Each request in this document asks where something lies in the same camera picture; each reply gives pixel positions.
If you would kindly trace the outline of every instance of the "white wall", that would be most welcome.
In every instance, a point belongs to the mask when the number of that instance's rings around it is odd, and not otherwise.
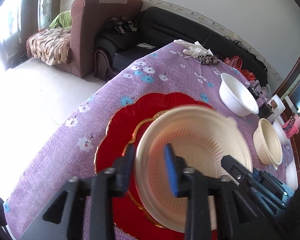
[[[283,79],[300,55],[300,8],[294,0],[164,1],[197,11],[233,31],[254,47]]]

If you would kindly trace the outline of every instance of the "pink container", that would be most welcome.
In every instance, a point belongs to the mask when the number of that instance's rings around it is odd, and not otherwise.
[[[284,131],[288,138],[290,138],[293,135],[297,134],[299,132],[299,129],[300,129],[300,118],[299,118],[299,115],[296,114],[294,116],[294,118],[295,118],[295,122],[292,125],[291,129],[289,131]],[[282,128],[286,128],[288,124],[289,124],[289,120],[282,126]]]

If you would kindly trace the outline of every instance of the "purple tablecloth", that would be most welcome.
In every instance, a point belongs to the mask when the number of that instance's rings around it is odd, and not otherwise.
[[[271,165],[263,165],[253,145],[259,117],[253,114],[238,117],[220,99],[222,72],[233,75],[242,83],[247,81],[245,77],[223,62],[200,65],[191,57],[184,58],[183,49],[183,46],[171,43],[137,60],[79,106],[58,128],[24,171],[6,203],[6,220],[16,239],[68,178],[94,175],[94,153],[111,116],[151,92],[182,92],[233,117],[249,145],[253,166],[267,170],[285,182],[286,166],[293,160],[291,145],[282,147],[283,162],[277,171]],[[85,239],[87,228],[88,220],[85,219]],[[132,238],[117,228],[116,237]]]

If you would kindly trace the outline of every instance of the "red plastic bag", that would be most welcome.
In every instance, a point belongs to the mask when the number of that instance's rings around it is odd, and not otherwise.
[[[241,69],[242,68],[242,59],[240,59],[238,56],[234,56],[231,59],[226,58],[224,60],[224,63],[228,64],[230,67],[233,67],[233,68],[239,70],[248,81],[256,80],[256,76],[252,72],[250,72],[246,69]]]
[[[242,60],[238,56],[234,56],[232,59],[226,57],[224,63],[228,64],[230,67],[236,68],[241,71],[242,68]]]

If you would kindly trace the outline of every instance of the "floral blanket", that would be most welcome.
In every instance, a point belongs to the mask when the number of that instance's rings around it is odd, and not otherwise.
[[[135,61],[88,98],[58,128],[24,171],[5,203],[6,220],[16,239],[68,178],[94,175],[94,153],[105,135],[109,119],[121,107],[136,102],[147,93],[182,92],[233,117],[248,143],[253,166],[267,170],[285,182],[286,166],[293,160],[291,145],[282,147],[283,162],[277,171],[271,165],[263,165],[253,145],[259,117],[254,114],[238,117],[220,99],[222,72],[233,75],[242,83],[247,81],[245,77],[223,62],[201,65],[194,58],[184,58],[183,49],[183,46],[171,43]],[[88,228],[85,218],[84,239],[88,239]],[[118,228],[115,232],[117,239],[133,239]]]
[[[58,63],[68,63],[71,29],[57,27],[44,29],[29,38],[31,54],[52,66]]]

